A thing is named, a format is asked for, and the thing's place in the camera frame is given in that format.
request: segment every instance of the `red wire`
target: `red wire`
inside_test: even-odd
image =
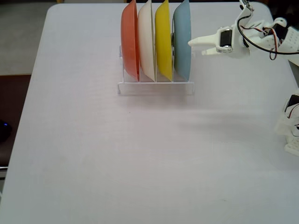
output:
[[[244,26],[241,26],[243,29],[255,29],[255,30],[257,30],[258,32],[262,32],[262,33],[264,33],[264,31],[263,30],[260,30],[260,29],[258,29],[258,28],[256,28],[256,27],[251,27],[251,28],[246,28],[246,27],[244,27]]]

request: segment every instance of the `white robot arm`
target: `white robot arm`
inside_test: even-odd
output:
[[[271,60],[283,55],[299,66],[299,31],[287,28],[284,18],[276,18],[273,23],[264,20],[249,23],[254,9],[247,0],[239,1],[242,12],[233,25],[218,29],[214,35],[197,37],[188,44],[213,46],[202,51],[202,55],[232,58],[249,56],[250,51],[260,49],[269,52]],[[275,130],[286,136],[285,150],[299,156],[299,90],[284,105]]]
[[[277,55],[283,55],[299,66],[299,31],[293,27],[287,28],[284,18],[277,18],[273,23],[249,23],[254,9],[247,0],[239,1],[242,11],[233,25],[218,29],[214,35],[197,37],[188,44],[191,47],[213,46],[202,51],[203,55],[222,54],[232,58],[249,56],[250,51],[261,49],[272,53],[272,60]]]

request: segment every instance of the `black cable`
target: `black cable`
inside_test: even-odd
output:
[[[245,34],[241,31],[241,28],[240,28],[240,21],[243,20],[243,19],[246,19],[246,18],[249,18],[251,16],[252,13],[250,13],[250,15],[247,15],[247,16],[244,16],[240,19],[238,19],[237,21],[237,28],[238,28],[238,31],[240,32],[240,34],[243,36],[243,38],[248,42],[250,43],[251,45],[255,46],[256,48],[259,48],[260,50],[263,50],[263,51],[266,51],[266,52],[269,52],[269,53],[273,53],[273,54],[277,54],[277,55],[298,55],[299,52],[291,52],[291,53],[286,53],[286,52],[275,52],[273,50],[268,50],[268,49],[265,49],[265,48],[262,48],[260,46],[258,46],[257,44],[253,43],[250,39],[248,39]]]

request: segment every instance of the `dish rack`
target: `dish rack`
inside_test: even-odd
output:
[[[151,80],[143,72],[141,67],[140,80],[136,81],[125,70],[122,61],[121,46],[119,57],[122,65],[122,81],[117,84],[117,92],[120,95],[194,95],[195,84],[193,81],[184,81],[174,70],[172,62],[172,81],[164,77],[156,63],[156,81]]]

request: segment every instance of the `tabletop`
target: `tabletop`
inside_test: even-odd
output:
[[[252,5],[253,20],[271,20]],[[298,222],[299,158],[273,131],[297,88],[288,62],[195,52],[193,96],[118,95],[124,7],[48,11],[0,223]],[[239,13],[238,3],[191,3],[192,38]]]

